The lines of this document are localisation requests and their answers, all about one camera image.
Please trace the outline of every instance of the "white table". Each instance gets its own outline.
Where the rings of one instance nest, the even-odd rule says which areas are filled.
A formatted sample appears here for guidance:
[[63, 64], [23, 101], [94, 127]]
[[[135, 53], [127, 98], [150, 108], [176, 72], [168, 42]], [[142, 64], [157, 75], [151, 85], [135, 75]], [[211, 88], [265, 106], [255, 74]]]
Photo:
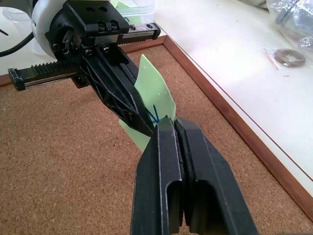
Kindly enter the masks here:
[[236, 0], [158, 0], [155, 21], [313, 195], [313, 69], [269, 63], [265, 48], [290, 47], [269, 12]]

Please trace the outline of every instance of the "wooden border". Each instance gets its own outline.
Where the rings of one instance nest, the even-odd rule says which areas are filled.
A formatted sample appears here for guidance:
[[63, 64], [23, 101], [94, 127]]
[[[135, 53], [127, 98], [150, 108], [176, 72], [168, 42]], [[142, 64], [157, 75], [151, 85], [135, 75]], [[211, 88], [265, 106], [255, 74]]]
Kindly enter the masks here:
[[[284, 188], [289, 196], [295, 201], [304, 214], [313, 222], [313, 198], [294, 178], [294, 176], [285, 168], [285, 166], [276, 158], [270, 149], [246, 124], [231, 105], [222, 97], [222, 95], [213, 87], [206, 77], [189, 60], [184, 52], [172, 41], [170, 37], [161, 36], [157, 40], [148, 40], [142, 43], [123, 45], [126, 53], [142, 50], [148, 47], [164, 45], [173, 57], [180, 63], [189, 76], [206, 94], [209, 100], [221, 112], [224, 118], [236, 130], [240, 137], [245, 141], [249, 148], [254, 152], [258, 159]], [[7, 74], [0, 75], [0, 86], [11, 84]]]

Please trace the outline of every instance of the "light green plastic piece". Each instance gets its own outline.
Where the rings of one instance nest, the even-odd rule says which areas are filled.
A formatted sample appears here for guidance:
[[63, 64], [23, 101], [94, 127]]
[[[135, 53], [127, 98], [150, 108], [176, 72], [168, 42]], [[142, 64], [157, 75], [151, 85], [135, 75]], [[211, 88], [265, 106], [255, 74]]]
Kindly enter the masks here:
[[[135, 88], [139, 92], [154, 126], [165, 117], [174, 121], [176, 116], [176, 105], [171, 93], [161, 74], [144, 55], [141, 55]], [[150, 137], [130, 128], [122, 120], [120, 120], [119, 123], [141, 152], [143, 152]]]

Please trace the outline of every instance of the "cork board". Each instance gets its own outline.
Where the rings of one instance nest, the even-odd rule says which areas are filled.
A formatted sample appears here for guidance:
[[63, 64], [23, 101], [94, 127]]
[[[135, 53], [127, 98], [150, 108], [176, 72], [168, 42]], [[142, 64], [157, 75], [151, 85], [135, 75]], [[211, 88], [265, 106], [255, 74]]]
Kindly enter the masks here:
[[[260, 234], [313, 224], [164, 46], [144, 53], [163, 75], [177, 115], [195, 121], [229, 162]], [[129, 234], [140, 151], [88, 87], [70, 81], [0, 87], [2, 234]], [[186, 228], [181, 234], [189, 234]]]

